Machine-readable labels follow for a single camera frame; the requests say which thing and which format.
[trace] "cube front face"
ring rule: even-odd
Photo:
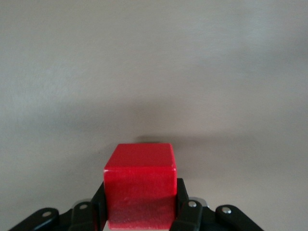
[[[104,185],[109,228],[170,228],[175,219],[177,194],[177,172],[170,144],[118,145],[104,169]]]

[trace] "red cube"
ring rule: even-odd
[[[177,170],[169,143],[119,144],[104,169],[110,229],[169,229]]]

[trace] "white table surface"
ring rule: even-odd
[[[308,1],[1,1],[0,230],[91,198],[118,143],[190,196],[308,228]]]

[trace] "silver bolt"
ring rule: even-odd
[[[208,207],[208,204],[205,201],[205,199],[202,199],[202,198],[199,198],[199,197],[190,196],[189,200],[194,200],[194,201],[199,202],[202,205],[202,207]]]
[[[80,209],[85,209],[85,208],[87,208],[87,207],[88,207],[88,205],[83,204],[83,205],[81,205],[79,208],[80,208]]]
[[[48,211],[48,212],[43,213],[42,217],[45,218],[45,217],[48,217],[50,215],[51,215],[51,211]]]
[[[225,214],[230,214],[232,211],[231,211],[231,209],[229,209],[228,207],[223,207],[222,209],[221,209]]]
[[[195,201],[188,202],[189,207],[197,207],[197,203]]]

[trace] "gray wall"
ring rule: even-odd
[[[308,227],[308,2],[1,1],[0,229],[171,142],[189,195]]]

